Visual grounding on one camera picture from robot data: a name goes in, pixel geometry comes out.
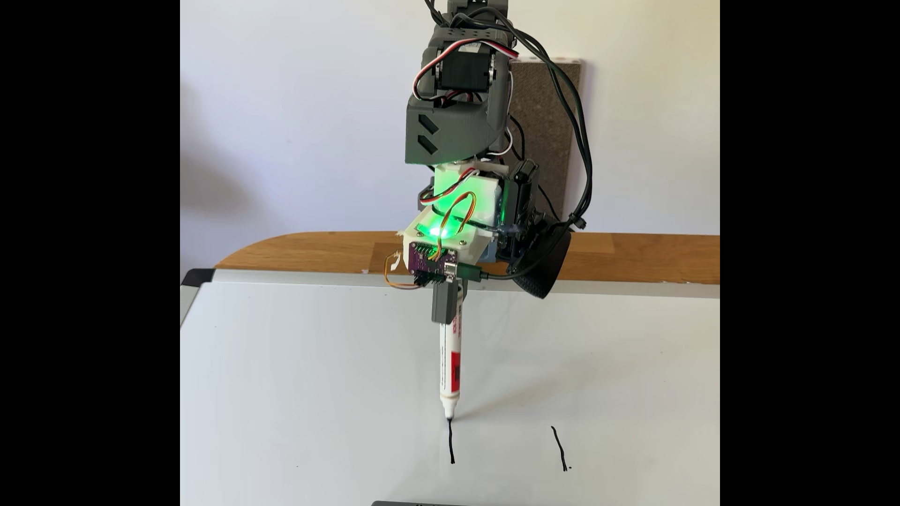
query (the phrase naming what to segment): whiteboard marker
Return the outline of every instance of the whiteboard marker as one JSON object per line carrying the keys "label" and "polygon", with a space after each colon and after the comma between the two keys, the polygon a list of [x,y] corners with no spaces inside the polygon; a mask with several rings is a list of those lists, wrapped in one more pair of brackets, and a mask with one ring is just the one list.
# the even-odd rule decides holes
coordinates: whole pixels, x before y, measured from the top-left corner
{"label": "whiteboard marker", "polygon": [[459,354],[463,334],[463,288],[456,299],[456,317],[448,324],[440,325],[441,339],[441,403],[444,416],[453,419],[456,402],[459,401]]}

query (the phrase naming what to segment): wire bundle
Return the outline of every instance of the wire bundle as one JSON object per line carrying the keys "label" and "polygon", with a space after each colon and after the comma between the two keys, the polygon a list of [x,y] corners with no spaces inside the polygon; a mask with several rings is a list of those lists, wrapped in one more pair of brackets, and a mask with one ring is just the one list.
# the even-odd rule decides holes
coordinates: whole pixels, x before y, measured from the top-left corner
{"label": "wire bundle", "polygon": [[453,193],[456,190],[456,188],[459,187],[459,185],[461,185],[462,183],[465,183],[466,179],[468,179],[472,176],[478,176],[478,174],[479,174],[479,171],[476,170],[475,167],[469,167],[469,168],[465,169],[462,174],[459,175],[459,179],[457,179],[455,183],[450,185],[449,188],[447,188],[446,190],[444,190],[443,192],[441,192],[437,195],[426,196],[426,194],[428,193],[429,190],[434,189],[434,188],[427,188],[424,192],[419,194],[418,201],[422,205],[431,205],[432,203],[435,203],[438,200]]}
{"label": "wire bundle", "polygon": [[394,283],[390,279],[388,279],[388,262],[391,258],[397,258],[397,261],[400,262],[400,251],[394,251],[390,255],[384,258],[384,282],[388,284],[391,288],[396,288],[398,290],[416,290],[421,288],[421,286],[416,285],[414,283]]}
{"label": "wire bundle", "polygon": [[469,195],[472,196],[472,203],[469,205],[469,212],[467,212],[465,214],[465,218],[463,218],[463,220],[459,223],[459,229],[456,231],[456,233],[454,235],[463,231],[463,227],[465,226],[465,224],[472,218],[472,215],[475,213],[475,193],[474,192],[465,192],[464,194],[461,194],[458,197],[456,197],[456,200],[454,200],[454,202],[450,205],[450,209],[447,209],[447,212],[444,215],[444,219],[441,220],[441,226],[437,229],[437,250],[434,252],[433,255],[428,257],[429,260],[434,261],[434,260],[441,258],[441,249],[443,249],[441,247],[441,236],[444,235],[444,227],[447,225],[447,219],[450,218],[450,213],[453,212],[453,208],[456,207],[456,205],[458,203],[462,202],[463,199]]}

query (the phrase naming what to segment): gray 3d printed housing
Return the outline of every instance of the gray 3d printed housing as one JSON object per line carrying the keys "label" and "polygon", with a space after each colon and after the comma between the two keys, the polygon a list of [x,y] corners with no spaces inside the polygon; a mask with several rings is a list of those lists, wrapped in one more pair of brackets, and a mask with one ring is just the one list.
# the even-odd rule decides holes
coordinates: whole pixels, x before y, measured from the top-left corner
{"label": "gray 3d printed housing", "polygon": [[[464,30],[435,27],[428,47],[422,53],[422,67],[438,52],[463,39],[490,39],[509,46],[511,36],[497,29]],[[464,160],[487,150],[502,151],[509,114],[509,58],[482,44],[479,51],[493,52],[490,88],[481,93],[484,102],[451,101],[442,108],[440,101],[419,100],[410,94],[406,107],[406,163],[437,165]],[[434,70],[418,82],[423,97],[445,95],[436,90]]]}

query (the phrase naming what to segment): white surface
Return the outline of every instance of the white surface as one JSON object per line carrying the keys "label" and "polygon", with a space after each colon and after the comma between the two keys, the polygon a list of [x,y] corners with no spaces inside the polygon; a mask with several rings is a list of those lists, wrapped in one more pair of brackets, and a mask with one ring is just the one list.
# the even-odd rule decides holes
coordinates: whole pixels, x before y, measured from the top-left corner
{"label": "white surface", "polygon": [[[584,60],[587,230],[718,234],[719,2],[510,5],[552,56]],[[432,28],[417,0],[182,0],[181,276],[275,235],[406,227],[430,177],[403,136]]]}
{"label": "white surface", "polygon": [[450,465],[430,291],[214,279],[181,327],[183,505],[719,503],[717,299],[471,291]]}

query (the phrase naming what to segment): whiteboard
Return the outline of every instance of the whiteboard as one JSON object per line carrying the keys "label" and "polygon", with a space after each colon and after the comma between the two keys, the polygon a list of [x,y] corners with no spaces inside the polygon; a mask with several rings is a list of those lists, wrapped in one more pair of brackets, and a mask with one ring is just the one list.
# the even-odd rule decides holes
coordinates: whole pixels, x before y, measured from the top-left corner
{"label": "whiteboard", "polygon": [[181,504],[719,503],[717,286],[470,285],[451,465],[431,291],[378,277],[202,285],[181,326]]}

